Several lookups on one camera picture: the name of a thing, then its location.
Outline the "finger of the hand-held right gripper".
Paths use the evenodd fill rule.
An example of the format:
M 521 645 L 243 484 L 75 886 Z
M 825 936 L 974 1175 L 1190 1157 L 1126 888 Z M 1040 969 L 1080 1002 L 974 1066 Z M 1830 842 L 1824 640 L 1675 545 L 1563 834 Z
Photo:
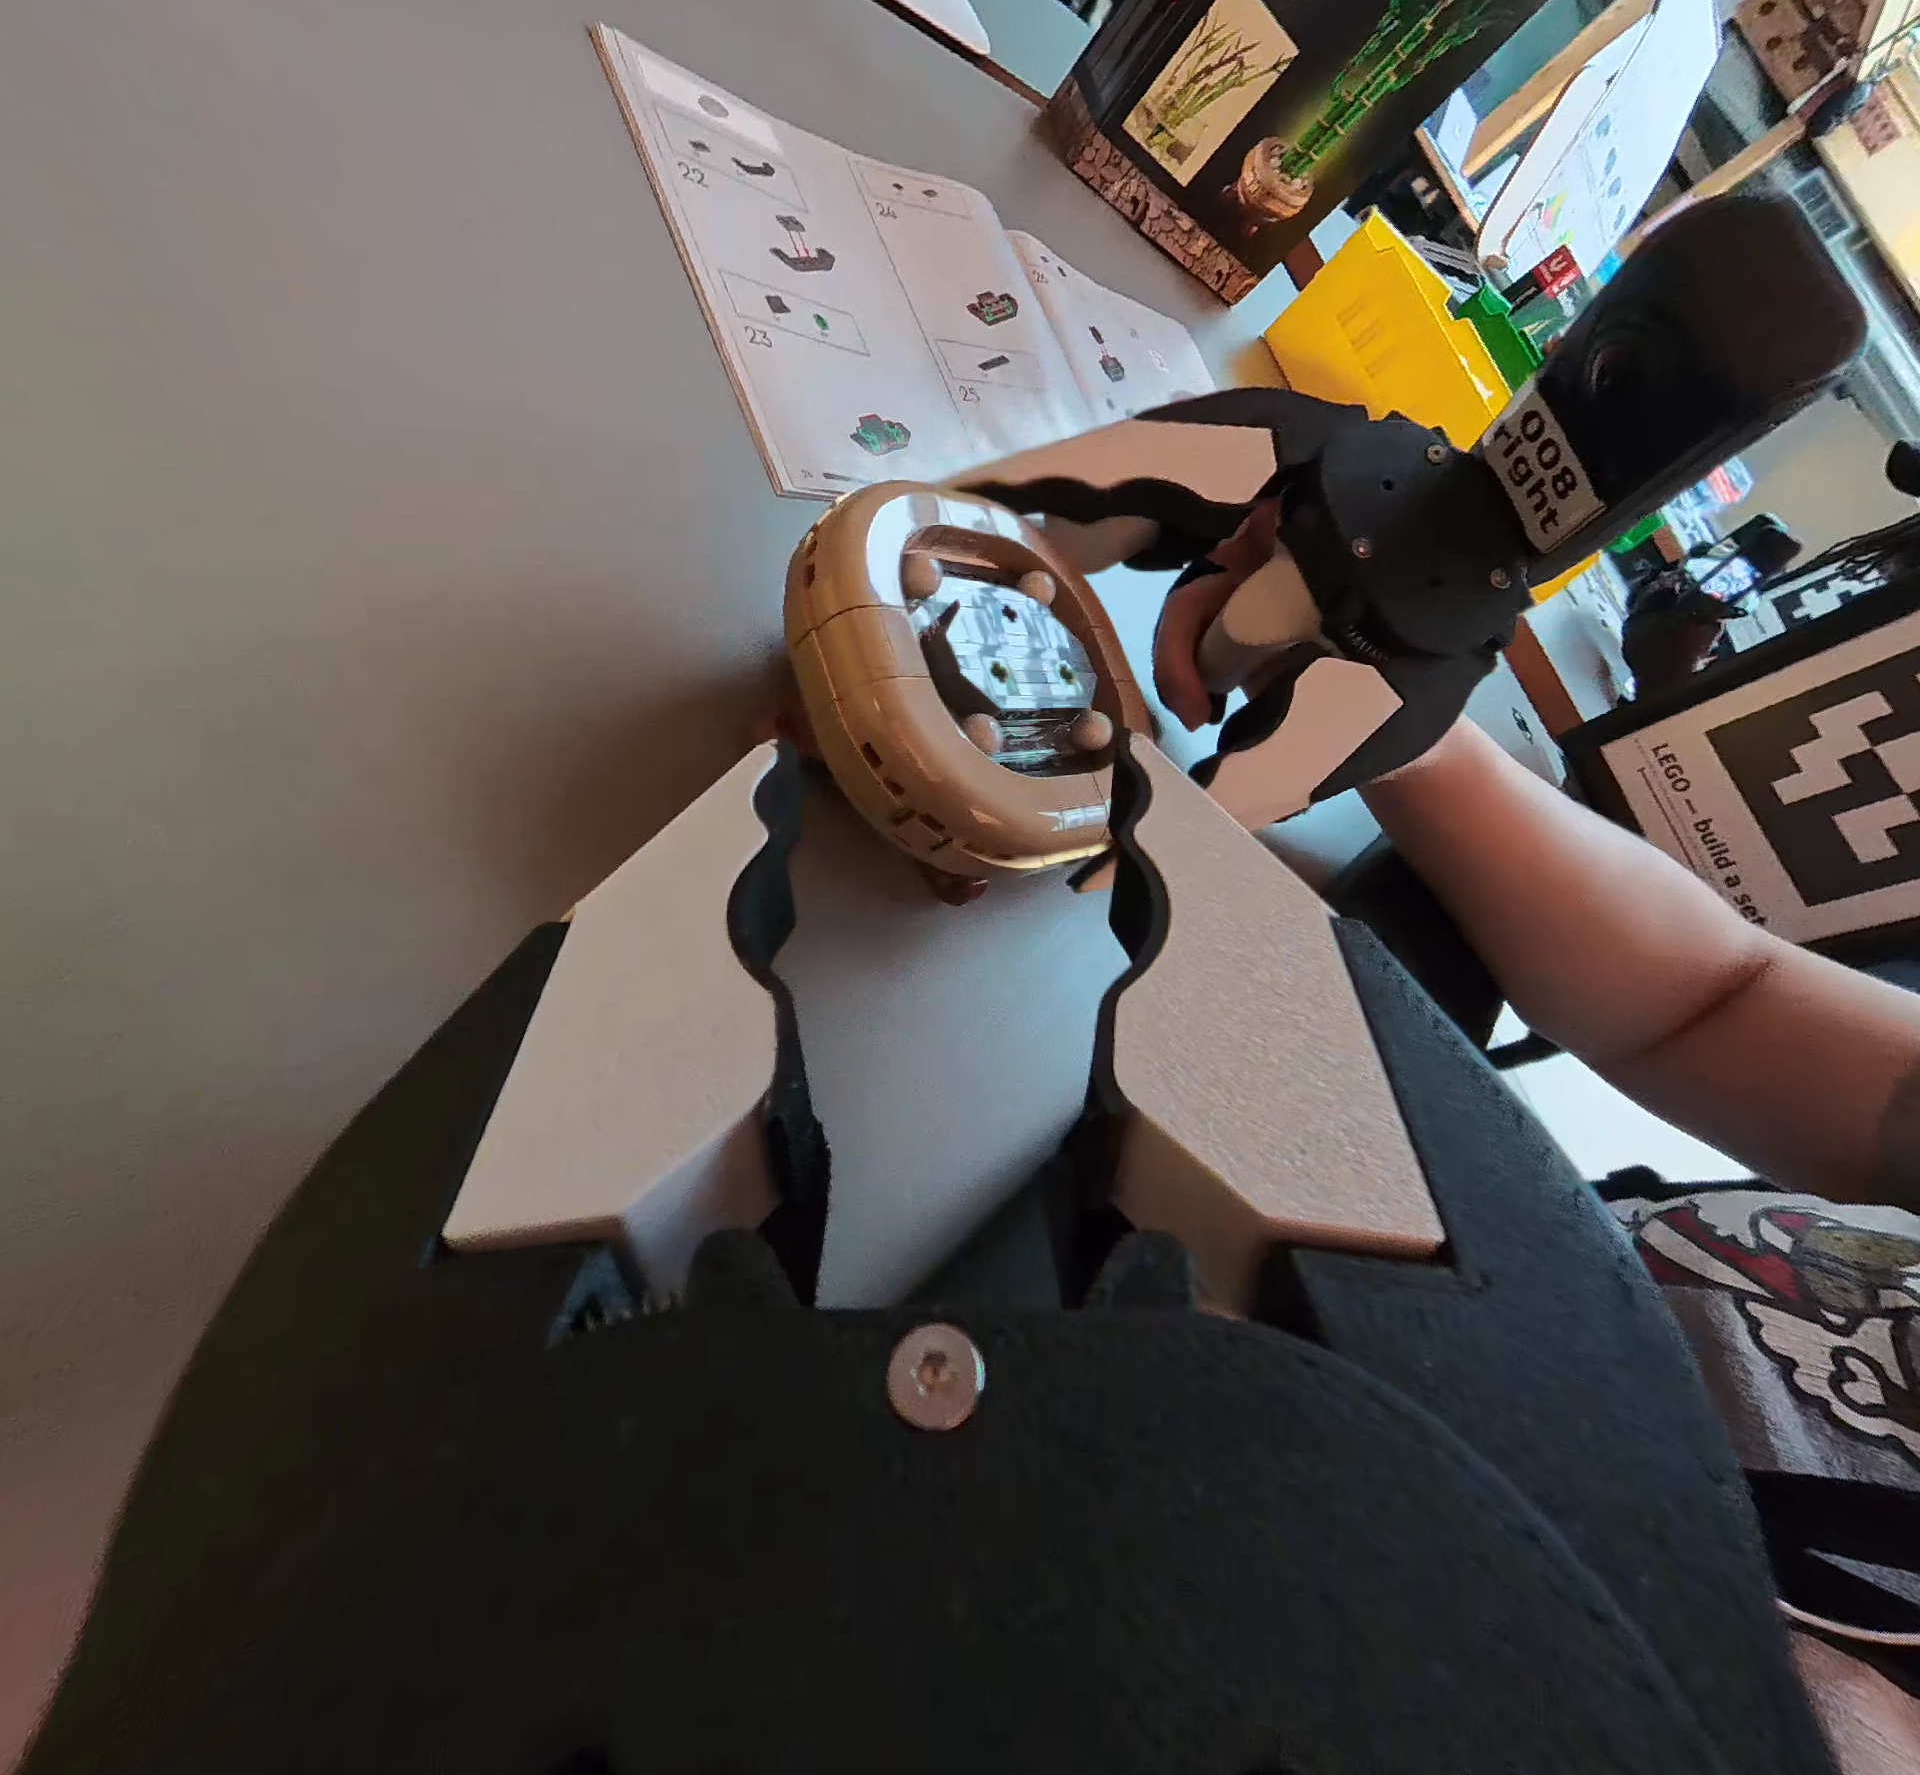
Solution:
M 1190 778 L 1236 824 L 1272 829 L 1305 811 L 1401 707 L 1405 698 L 1376 666 L 1290 648 L 1236 716 L 1236 733 L 1223 733 Z
M 1232 539 L 1279 468 L 1262 426 L 1122 420 L 946 481 L 1029 517 L 1078 571 L 1175 571 Z

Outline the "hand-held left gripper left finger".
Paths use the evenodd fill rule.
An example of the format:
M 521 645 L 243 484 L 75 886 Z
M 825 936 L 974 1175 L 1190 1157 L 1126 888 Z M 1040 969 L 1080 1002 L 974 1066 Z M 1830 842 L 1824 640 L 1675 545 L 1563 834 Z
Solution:
M 796 926 L 803 759 L 761 742 L 564 917 L 442 1241 L 615 1241 L 686 1274 L 757 1231 L 825 1254 L 825 1130 L 780 952 Z

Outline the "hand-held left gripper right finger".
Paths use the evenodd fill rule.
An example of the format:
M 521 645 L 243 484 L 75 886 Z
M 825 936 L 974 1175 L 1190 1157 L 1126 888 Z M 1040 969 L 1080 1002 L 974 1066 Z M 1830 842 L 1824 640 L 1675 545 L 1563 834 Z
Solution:
M 1200 1277 L 1279 1248 L 1427 1266 L 1446 1225 L 1326 904 L 1153 742 L 1111 778 L 1087 1183 Z

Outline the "tan round brick pot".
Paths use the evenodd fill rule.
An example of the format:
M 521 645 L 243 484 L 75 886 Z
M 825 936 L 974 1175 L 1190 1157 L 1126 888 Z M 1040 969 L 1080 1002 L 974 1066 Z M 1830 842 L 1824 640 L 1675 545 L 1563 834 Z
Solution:
M 955 582 L 1045 601 L 1093 658 L 1095 707 L 1013 739 L 983 717 L 959 723 L 922 653 Z M 1029 517 L 978 494 L 875 484 L 809 527 L 783 621 L 812 749 L 867 824 L 949 897 L 1084 872 L 1109 850 L 1117 742 L 1153 723 L 1090 575 Z

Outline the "person's right forearm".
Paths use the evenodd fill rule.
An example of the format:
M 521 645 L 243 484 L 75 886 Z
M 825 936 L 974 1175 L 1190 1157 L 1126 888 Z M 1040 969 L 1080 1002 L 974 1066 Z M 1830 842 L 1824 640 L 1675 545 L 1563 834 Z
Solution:
M 1918 995 L 1746 923 L 1459 721 L 1362 787 L 1518 1017 L 1756 1175 L 1918 1211 Z

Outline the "grey desk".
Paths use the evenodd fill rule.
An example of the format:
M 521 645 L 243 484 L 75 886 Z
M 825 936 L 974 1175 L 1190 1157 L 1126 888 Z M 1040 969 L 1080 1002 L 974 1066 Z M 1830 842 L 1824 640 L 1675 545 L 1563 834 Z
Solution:
M 780 497 L 592 29 L 1184 322 L 877 0 L 4 0 L 4 1770 L 325 1146 L 751 743 Z

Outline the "person's right hand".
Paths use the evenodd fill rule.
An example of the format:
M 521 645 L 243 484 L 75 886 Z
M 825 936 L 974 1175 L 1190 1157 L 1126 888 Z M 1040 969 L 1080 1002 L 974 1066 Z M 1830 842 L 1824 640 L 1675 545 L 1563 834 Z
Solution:
M 1232 539 L 1197 555 L 1164 597 L 1153 636 L 1153 684 L 1184 729 L 1217 721 L 1213 691 L 1200 669 L 1203 643 L 1232 597 L 1274 558 L 1278 542 L 1279 503 L 1266 497 Z

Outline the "yellow plastic bin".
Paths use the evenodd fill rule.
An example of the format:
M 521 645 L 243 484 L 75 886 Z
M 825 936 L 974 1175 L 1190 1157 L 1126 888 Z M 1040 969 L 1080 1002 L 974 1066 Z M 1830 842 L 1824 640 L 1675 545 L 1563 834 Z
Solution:
M 1295 399 L 1272 417 L 1279 545 L 1342 648 L 1489 658 L 1518 617 L 1631 530 L 1607 468 L 1605 388 L 1627 375 L 1601 300 L 1510 388 L 1452 291 L 1369 216 L 1268 328 Z

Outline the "green plastic bin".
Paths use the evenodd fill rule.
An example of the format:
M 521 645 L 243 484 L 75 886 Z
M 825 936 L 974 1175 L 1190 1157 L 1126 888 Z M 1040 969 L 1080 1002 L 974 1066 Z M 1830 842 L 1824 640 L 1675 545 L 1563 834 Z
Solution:
M 1531 380 L 1570 323 L 1563 299 L 1528 281 L 1514 290 L 1481 283 L 1476 291 L 1452 300 L 1452 319 L 1476 329 L 1510 388 Z

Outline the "open instruction booklet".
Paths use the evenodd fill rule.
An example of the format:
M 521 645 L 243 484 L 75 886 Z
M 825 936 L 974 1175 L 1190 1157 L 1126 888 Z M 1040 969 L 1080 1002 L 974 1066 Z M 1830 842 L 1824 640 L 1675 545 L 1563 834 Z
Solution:
M 612 26 L 595 47 L 777 491 L 946 484 L 1217 391 L 1184 323 L 977 187 L 768 119 Z

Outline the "black framed marker sign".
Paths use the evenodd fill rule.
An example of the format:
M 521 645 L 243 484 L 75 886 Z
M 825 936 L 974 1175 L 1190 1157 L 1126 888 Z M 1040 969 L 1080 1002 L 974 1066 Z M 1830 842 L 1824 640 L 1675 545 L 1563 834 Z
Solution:
M 1918 575 L 1560 739 L 1578 795 L 1746 923 L 1918 960 Z

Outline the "person's grey printed shirt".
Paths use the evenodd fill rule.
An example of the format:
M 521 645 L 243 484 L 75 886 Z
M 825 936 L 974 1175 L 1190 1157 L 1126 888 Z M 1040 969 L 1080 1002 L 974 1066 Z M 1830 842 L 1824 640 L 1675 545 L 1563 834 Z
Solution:
M 1760 1182 L 1596 1193 L 1685 1331 L 1843 1771 L 1918 1770 L 1918 1217 Z

